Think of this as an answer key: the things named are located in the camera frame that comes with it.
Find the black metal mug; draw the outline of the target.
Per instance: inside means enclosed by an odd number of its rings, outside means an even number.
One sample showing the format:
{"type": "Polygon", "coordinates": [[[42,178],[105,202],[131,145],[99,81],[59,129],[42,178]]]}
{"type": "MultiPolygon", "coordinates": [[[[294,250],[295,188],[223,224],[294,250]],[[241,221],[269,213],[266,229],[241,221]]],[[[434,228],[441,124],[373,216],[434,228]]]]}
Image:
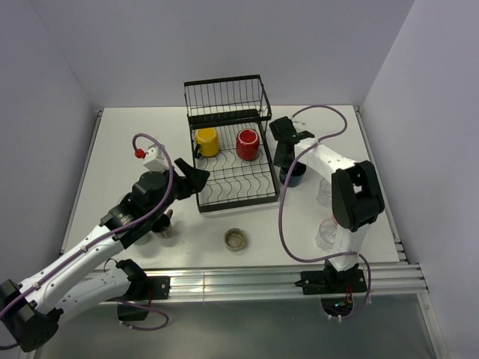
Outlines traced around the black metal mug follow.
{"type": "Polygon", "coordinates": [[[171,218],[173,213],[174,211],[172,209],[169,209],[166,213],[162,214],[159,219],[153,224],[151,232],[159,238],[169,238],[172,231],[171,218]]]}

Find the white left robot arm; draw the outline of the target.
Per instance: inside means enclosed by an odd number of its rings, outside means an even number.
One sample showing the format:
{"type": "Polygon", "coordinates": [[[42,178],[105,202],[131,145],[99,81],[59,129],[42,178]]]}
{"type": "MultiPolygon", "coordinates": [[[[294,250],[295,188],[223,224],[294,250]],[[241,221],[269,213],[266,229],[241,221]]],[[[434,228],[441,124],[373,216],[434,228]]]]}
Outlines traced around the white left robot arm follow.
{"type": "Polygon", "coordinates": [[[67,293],[80,280],[152,231],[174,201],[204,189],[209,171],[194,168],[183,159],[174,163],[181,175],[174,168],[143,173],[131,192],[70,251],[20,283],[6,280],[1,284],[1,321],[16,346],[31,352],[52,338],[60,319],[76,304],[67,293]]]}

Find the yellow ceramic mug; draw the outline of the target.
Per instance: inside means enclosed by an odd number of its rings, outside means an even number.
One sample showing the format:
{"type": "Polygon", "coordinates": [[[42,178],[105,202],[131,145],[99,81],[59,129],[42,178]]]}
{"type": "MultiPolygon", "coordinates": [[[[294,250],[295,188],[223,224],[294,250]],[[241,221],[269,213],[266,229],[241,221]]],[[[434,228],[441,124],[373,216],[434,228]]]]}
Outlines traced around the yellow ceramic mug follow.
{"type": "Polygon", "coordinates": [[[194,157],[214,157],[219,152],[219,137],[215,128],[198,129],[195,132],[194,157]]]}

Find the dark blue mug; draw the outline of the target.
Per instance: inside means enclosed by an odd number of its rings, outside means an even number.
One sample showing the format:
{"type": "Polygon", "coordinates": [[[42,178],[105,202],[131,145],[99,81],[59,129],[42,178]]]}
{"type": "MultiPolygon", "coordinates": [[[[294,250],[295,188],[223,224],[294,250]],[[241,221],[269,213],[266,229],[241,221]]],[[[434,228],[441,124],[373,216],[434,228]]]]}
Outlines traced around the dark blue mug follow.
{"type": "MultiPolygon", "coordinates": [[[[281,184],[285,184],[288,171],[289,168],[280,168],[279,179],[281,184]]],[[[288,182],[287,186],[291,188],[297,187],[301,183],[306,171],[307,167],[305,165],[303,165],[302,163],[297,163],[293,169],[293,172],[290,176],[290,181],[288,182]]]]}

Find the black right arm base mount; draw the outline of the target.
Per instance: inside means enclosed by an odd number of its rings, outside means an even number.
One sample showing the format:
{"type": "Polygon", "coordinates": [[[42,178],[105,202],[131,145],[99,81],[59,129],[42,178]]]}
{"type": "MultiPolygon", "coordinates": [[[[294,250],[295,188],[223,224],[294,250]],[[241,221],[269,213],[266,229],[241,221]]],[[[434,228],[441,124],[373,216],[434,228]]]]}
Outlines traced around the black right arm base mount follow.
{"type": "Polygon", "coordinates": [[[301,288],[304,295],[340,295],[367,291],[367,281],[361,269],[340,272],[334,269],[302,271],[295,286],[301,288]]]}

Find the red mug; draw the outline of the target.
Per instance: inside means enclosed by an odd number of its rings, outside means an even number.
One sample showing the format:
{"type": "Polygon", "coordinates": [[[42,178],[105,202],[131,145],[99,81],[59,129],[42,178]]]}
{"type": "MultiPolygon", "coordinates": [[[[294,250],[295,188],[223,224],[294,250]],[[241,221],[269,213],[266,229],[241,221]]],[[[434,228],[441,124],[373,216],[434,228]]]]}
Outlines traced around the red mug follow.
{"type": "Polygon", "coordinates": [[[243,129],[237,134],[236,154],[245,161],[253,161],[259,150],[259,135],[253,129],[243,129]]]}

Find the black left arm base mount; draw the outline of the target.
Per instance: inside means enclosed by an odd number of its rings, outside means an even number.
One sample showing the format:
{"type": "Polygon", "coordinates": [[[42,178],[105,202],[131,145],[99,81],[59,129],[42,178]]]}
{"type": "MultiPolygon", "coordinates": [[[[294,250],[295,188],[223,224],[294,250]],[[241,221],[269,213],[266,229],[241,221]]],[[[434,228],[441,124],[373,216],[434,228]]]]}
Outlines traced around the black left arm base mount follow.
{"type": "Polygon", "coordinates": [[[145,277],[132,281],[125,294],[117,302],[117,318],[123,325],[135,326],[153,313],[154,300],[166,300],[169,297],[171,278],[169,276],[145,277]]]}

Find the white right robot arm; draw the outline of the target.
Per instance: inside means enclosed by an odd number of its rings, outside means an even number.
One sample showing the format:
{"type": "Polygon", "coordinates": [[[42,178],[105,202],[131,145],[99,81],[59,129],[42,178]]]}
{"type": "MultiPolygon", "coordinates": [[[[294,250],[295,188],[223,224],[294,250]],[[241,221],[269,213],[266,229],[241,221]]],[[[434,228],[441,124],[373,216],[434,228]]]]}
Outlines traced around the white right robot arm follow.
{"type": "Polygon", "coordinates": [[[281,245],[290,258],[300,263],[325,261],[332,266],[323,276],[326,287],[334,292],[341,291],[350,282],[348,270],[358,263],[365,235],[385,209],[373,163],[355,162],[322,144],[346,131],[347,119],[342,121],[340,131],[319,138],[309,131],[297,132],[289,117],[281,117],[269,125],[277,141],[275,164],[288,166],[285,185],[289,184],[295,166],[302,163],[328,180],[332,187],[332,215],[338,228],[331,254],[303,259],[290,251],[283,232],[285,193],[280,199],[278,231],[281,245]]]}

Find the black wire dish rack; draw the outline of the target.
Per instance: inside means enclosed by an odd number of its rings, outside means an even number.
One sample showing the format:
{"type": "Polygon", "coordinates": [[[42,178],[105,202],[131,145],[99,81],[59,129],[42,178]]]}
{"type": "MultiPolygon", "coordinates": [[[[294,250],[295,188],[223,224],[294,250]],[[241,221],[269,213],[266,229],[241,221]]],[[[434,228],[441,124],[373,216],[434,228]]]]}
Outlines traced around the black wire dish rack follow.
{"type": "Polygon", "coordinates": [[[185,82],[184,98],[194,166],[210,174],[196,195],[201,213],[262,205],[277,201],[278,178],[266,139],[272,118],[270,101],[259,75],[185,82]],[[219,151],[206,157],[196,139],[202,129],[214,129],[219,151]],[[237,154],[237,136],[251,129],[259,149],[251,161],[237,154]]]}

